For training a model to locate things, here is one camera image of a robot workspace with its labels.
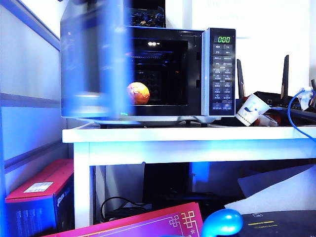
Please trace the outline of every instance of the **digital display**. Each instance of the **digital display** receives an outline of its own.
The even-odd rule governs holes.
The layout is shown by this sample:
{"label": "digital display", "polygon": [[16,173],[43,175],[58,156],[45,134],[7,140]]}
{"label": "digital display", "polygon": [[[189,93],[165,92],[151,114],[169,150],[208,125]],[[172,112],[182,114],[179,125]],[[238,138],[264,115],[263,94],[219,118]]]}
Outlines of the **digital display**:
{"label": "digital display", "polygon": [[215,37],[215,43],[230,43],[231,37],[230,36],[217,36]]}

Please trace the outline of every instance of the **white label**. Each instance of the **white label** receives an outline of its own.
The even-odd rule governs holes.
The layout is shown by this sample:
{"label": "white label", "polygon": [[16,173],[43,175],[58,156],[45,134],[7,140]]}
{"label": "white label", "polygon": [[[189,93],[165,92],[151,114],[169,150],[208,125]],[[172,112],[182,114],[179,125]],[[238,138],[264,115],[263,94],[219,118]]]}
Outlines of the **white label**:
{"label": "white label", "polygon": [[46,189],[48,189],[48,187],[52,184],[53,182],[34,183],[27,190],[25,190],[24,193],[45,192]]}

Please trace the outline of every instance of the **microwave oven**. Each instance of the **microwave oven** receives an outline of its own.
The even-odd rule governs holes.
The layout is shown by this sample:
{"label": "microwave oven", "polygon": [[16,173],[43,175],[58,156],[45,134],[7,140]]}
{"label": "microwave oven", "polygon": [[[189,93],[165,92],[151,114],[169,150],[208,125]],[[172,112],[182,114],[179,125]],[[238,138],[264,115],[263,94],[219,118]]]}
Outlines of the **microwave oven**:
{"label": "microwave oven", "polygon": [[[75,19],[67,14],[62,18],[63,117],[100,124],[160,125],[207,124],[235,116],[234,29],[124,26],[128,48],[120,42],[121,35],[115,36],[120,32],[98,22],[103,14],[106,11],[96,9]],[[117,73],[105,73],[113,61],[122,63]],[[126,99],[131,82],[148,88],[146,104]]]}

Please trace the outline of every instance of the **cable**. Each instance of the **cable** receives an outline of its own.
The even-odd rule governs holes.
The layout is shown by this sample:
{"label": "cable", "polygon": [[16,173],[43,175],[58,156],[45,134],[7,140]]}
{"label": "cable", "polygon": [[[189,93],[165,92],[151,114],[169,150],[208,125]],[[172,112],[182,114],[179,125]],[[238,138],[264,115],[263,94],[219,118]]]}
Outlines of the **cable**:
{"label": "cable", "polygon": [[146,205],[146,203],[143,203],[143,204],[134,203],[134,202],[132,202],[132,201],[130,201],[130,200],[124,198],[124,197],[118,197],[118,196],[110,197],[110,198],[106,199],[106,200],[101,204],[101,207],[100,207],[101,217],[102,217],[102,220],[103,220],[104,222],[105,222],[105,215],[103,214],[103,207],[104,207],[104,205],[105,205],[105,203],[106,203],[107,201],[109,201],[109,200],[111,200],[111,199],[115,199],[115,198],[119,198],[119,199],[125,200],[125,201],[127,201],[127,202],[129,202],[129,203],[131,203],[131,204],[133,204],[133,205],[135,205],[135,206],[140,206],[140,207],[141,207],[141,206]]}
{"label": "cable", "polygon": [[[314,137],[312,137],[312,136],[308,135],[307,133],[303,132],[302,130],[300,130],[300,129],[293,123],[293,121],[292,121],[292,119],[291,119],[291,116],[290,116],[290,109],[291,109],[291,105],[292,105],[294,99],[295,99],[299,94],[301,94],[301,93],[303,93],[303,92],[305,92],[304,89],[302,89],[300,92],[298,92],[296,95],[294,95],[293,98],[291,99],[291,101],[290,101],[290,103],[288,104],[288,107],[287,107],[287,117],[288,117],[288,120],[290,121],[291,125],[292,125],[296,130],[298,130],[300,133],[304,134],[305,136],[307,136],[308,138],[311,138],[314,142],[316,142],[316,139],[315,139]],[[314,90],[312,90],[312,93],[313,93],[313,95],[312,95],[311,99],[313,99],[313,98],[315,97],[315,91],[314,91]]]}

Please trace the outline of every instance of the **router antenna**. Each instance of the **router antenna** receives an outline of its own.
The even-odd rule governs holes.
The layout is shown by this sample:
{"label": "router antenna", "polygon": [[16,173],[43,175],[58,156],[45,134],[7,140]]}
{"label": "router antenna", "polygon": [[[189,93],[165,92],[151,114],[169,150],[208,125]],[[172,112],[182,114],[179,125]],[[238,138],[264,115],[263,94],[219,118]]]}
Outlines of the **router antenna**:
{"label": "router antenna", "polygon": [[289,55],[284,58],[282,90],[281,90],[281,104],[288,104],[288,59]]}
{"label": "router antenna", "polygon": [[[312,88],[314,91],[316,91],[316,83],[315,83],[315,79],[312,79]],[[316,105],[316,99],[315,97],[311,100],[311,106],[315,108]]]}
{"label": "router antenna", "polygon": [[237,59],[237,78],[238,78],[238,95],[239,99],[245,97],[245,86],[243,83],[242,69],[241,69],[241,61]]}

